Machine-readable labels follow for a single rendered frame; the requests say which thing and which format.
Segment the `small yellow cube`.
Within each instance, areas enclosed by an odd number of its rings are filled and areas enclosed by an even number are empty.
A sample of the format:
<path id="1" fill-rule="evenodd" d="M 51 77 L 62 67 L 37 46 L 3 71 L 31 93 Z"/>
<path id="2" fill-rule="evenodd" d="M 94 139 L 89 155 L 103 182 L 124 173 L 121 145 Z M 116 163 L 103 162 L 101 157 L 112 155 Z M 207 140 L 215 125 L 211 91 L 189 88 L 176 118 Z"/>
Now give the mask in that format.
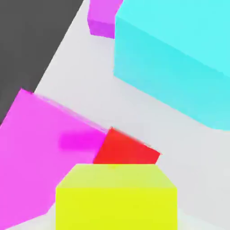
<path id="1" fill-rule="evenodd" d="M 77 164 L 56 188 L 56 230 L 177 230 L 177 188 L 154 164 Z"/>

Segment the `small red cube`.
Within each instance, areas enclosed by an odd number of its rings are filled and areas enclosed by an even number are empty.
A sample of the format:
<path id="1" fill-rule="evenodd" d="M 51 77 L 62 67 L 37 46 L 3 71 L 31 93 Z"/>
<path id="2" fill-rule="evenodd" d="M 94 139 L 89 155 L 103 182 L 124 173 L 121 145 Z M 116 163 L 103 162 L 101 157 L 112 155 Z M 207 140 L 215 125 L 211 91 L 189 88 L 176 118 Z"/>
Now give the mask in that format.
<path id="1" fill-rule="evenodd" d="M 160 153 L 115 128 L 110 128 L 94 164 L 155 164 Z"/>

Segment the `large cyan box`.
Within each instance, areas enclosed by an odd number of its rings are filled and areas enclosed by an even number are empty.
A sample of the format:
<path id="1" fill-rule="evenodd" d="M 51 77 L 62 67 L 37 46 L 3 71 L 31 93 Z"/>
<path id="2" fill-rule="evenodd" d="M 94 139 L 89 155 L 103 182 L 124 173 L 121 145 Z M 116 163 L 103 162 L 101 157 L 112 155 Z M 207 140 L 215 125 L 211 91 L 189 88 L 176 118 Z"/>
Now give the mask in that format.
<path id="1" fill-rule="evenodd" d="M 210 128 L 230 131 L 230 0 L 123 0 L 114 75 Z"/>

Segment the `large magenta box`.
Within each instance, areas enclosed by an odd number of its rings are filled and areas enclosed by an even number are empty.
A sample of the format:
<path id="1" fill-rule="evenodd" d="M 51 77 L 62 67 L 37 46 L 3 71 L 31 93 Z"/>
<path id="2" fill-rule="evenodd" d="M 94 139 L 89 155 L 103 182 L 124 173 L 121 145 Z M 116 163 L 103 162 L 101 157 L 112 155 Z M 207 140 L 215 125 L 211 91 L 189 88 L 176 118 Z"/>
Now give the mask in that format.
<path id="1" fill-rule="evenodd" d="M 0 125 L 0 230 L 45 214 L 57 184 L 91 163 L 107 130 L 24 89 Z"/>

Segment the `large purple box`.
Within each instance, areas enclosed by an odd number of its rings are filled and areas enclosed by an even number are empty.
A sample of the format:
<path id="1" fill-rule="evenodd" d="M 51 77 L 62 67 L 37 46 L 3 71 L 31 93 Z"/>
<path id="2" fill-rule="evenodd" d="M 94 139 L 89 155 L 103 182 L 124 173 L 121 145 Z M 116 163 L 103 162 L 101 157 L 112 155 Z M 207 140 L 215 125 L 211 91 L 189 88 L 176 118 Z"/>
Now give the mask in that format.
<path id="1" fill-rule="evenodd" d="M 89 0 L 88 26 L 91 35 L 115 38 L 115 16 L 123 0 Z"/>

